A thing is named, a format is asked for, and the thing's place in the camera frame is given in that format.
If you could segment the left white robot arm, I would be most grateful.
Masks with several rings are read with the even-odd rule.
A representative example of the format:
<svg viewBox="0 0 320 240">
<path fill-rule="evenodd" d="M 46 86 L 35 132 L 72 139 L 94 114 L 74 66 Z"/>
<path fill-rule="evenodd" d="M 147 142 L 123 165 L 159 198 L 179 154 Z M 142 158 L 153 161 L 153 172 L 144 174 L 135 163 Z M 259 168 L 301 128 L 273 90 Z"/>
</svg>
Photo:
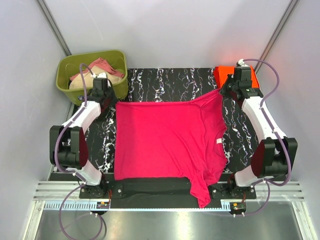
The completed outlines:
<svg viewBox="0 0 320 240">
<path fill-rule="evenodd" d="M 97 198 L 108 193 L 108 186 L 102 173 L 89 160 L 85 133 L 94 120 L 117 101 L 111 86 L 95 87 L 69 120 L 49 130 L 50 163 L 61 173 L 79 177 L 91 186 L 90 192 Z"/>
</svg>

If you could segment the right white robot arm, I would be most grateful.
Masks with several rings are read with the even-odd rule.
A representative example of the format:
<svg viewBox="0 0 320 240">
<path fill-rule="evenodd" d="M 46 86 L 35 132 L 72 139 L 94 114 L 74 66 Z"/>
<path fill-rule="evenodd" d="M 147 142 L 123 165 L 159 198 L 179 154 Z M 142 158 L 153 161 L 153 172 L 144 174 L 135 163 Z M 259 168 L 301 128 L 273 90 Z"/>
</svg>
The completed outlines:
<svg viewBox="0 0 320 240">
<path fill-rule="evenodd" d="M 234 181 L 227 185 L 228 195 L 239 198 L 245 187 L 267 182 L 278 187 L 290 178 L 298 142 L 278 127 L 266 106 L 266 98 L 259 88 L 252 88 L 249 79 L 242 80 L 229 74 L 220 89 L 223 97 L 233 99 L 248 117 L 259 144 L 250 165 L 234 174 Z"/>
</svg>

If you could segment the folded orange t shirt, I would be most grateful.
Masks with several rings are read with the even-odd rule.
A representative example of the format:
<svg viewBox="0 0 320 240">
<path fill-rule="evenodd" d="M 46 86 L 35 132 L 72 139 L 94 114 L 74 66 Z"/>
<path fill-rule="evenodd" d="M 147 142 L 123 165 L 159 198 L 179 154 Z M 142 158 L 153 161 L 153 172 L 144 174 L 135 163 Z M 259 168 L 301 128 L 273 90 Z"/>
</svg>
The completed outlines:
<svg viewBox="0 0 320 240">
<path fill-rule="evenodd" d="M 252 80 L 252 88 L 260 88 L 259 81 L 257 79 L 254 68 L 251 68 L 251 80 Z M 222 88 L 223 84 L 227 81 L 228 75 L 233 74 L 235 70 L 235 66 L 217 66 L 213 70 L 213 76 L 217 84 L 217 88 Z"/>
</svg>

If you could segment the beige t shirt in bin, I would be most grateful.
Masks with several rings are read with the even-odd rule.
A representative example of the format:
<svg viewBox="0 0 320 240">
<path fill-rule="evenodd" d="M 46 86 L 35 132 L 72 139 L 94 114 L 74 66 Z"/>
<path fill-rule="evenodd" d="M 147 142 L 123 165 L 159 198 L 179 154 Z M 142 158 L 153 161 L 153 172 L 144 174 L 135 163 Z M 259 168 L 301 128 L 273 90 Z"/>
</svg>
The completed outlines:
<svg viewBox="0 0 320 240">
<path fill-rule="evenodd" d="M 107 79 L 110 80 L 112 84 L 117 84 L 123 80 L 120 76 L 111 74 L 98 66 L 94 66 L 91 70 L 97 76 L 99 74 L 105 74 L 107 76 Z M 83 73 L 83 77 L 84 77 L 85 86 L 89 89 L 92 88 L 94 78 L 92 77 L 91 73 L 87 71 L 86 73 Z M 77 74 L 75 77 L 71 77 L 70 80 L 71 80 L 71 83 L 69 85 L 70 90 L 84 88 L 83 80 L 80 73 Z"/>
</svg>

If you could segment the dusty pink t shirt in bin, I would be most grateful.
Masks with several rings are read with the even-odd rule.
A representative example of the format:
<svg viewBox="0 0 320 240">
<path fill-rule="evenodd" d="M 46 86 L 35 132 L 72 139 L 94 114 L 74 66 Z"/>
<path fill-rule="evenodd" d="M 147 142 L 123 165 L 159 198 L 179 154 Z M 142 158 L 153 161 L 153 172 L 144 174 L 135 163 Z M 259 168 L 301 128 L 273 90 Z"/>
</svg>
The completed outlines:
<svg viewBox="0 0 320 240">
<path fill-rule="evenodd" d="M 120 71 L 115 70 L 105 59 L 101 57 L 93 61 L 89 65 L 89 68 L 91 69 L 92 73 L 96 75 L 99 75 L 101 73 L 106 73 L 107 78 L 112 82 L 120 82 L 125 76 L 124 73 L 121 73 Z M 84 70 L 83 76 L 85 80 L 89 80 L 89 79 L 93 80 L 93 77 L 90 74 L 88 69 Z M 78 79 L 82 80 L 80 73 L 73 75 L 69 79 L 71 81 L 78 80 Z"/>
</svg>

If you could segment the olive green plastic bin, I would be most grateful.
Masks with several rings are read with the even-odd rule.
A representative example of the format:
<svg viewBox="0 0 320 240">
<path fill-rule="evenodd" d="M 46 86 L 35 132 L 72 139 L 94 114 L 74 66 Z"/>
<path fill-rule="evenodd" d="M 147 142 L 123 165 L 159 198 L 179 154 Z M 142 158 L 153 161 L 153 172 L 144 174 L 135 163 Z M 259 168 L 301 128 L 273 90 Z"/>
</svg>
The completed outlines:
<svg viewBox="0 0 320 240">
<path fill-rule="evenodd" d="M 113 84 L 114 92 L 118 99 L 125 99 L 128 87 L 128 69 L 124 53 L 120 50 L 105 50 L 97 52 L 89 52 L 75 54 L 65 57 L 60 61 L 56 73 L 56 87 L 62 91 L 67 98 L 75 105 L 79 106 L 84 101 L 84 89 L 70 89 L 71 77 L 80 72 L 80 64 L 84 63 L 87 66 L 98 58 L 106 60 L 111 67 L 123 74 L 122 80 L 119 83 Z"/>
</svg>

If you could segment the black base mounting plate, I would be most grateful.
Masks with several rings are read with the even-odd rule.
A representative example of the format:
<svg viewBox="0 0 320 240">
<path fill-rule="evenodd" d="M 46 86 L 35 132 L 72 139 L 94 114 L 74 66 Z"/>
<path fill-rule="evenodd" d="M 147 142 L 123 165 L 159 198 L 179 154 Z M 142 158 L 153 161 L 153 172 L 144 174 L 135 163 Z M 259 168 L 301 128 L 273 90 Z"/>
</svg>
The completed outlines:
<svg viewBox="0 0 320 240">
<path fill-rule="evenodd" d="M 223 175 L 221 183 L 210 185 L 191 183 L 187 178 L 129 178 L 115 180 L 106 175 L 102 186 L 85 186 L 80 198 L 111 200 L 112 209 L 209 209 L 220 207 L 222 200 L 256 199 L 251 187 L 238 187 Z"/>
</svg>

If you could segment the aluminium rail frame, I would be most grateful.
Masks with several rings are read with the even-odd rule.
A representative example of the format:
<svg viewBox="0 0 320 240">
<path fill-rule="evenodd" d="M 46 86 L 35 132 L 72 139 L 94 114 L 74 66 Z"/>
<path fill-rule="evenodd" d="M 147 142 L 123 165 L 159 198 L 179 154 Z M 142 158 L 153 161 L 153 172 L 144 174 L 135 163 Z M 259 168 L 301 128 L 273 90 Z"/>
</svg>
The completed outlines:
<svg viewBox="0 0 320 240">
<path fill-rule="evenodd" d="M 25 240 L 316 240 L 298 182 L 258 184 L 231 196 L 224 181 L 199 208 L 185 179 L 112 181 L 95 193 L 76 181 L 41 181 Z"/>
</svg>

